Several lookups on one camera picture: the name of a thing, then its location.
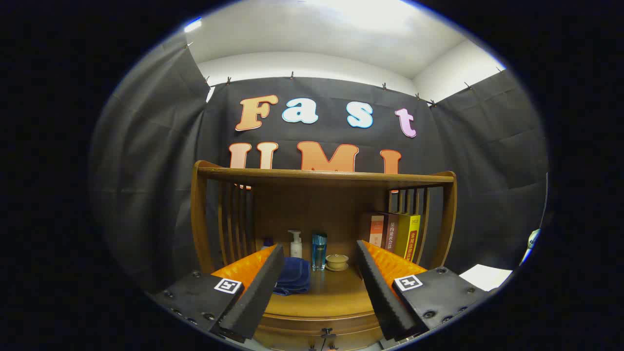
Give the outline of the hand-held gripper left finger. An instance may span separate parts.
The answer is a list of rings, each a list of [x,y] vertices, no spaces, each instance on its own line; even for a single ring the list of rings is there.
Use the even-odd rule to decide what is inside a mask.
[[[212,274],[193,271],[151,299],[211,337],[243,343],[254,336],[285,262],[276,244]]]

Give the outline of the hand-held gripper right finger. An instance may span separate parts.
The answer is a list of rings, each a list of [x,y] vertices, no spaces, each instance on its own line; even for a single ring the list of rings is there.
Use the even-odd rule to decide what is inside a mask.
[[[366,241],[356,245],[384,338],[398,341],[437,329],[490,296],[444,266],[426,270]]]

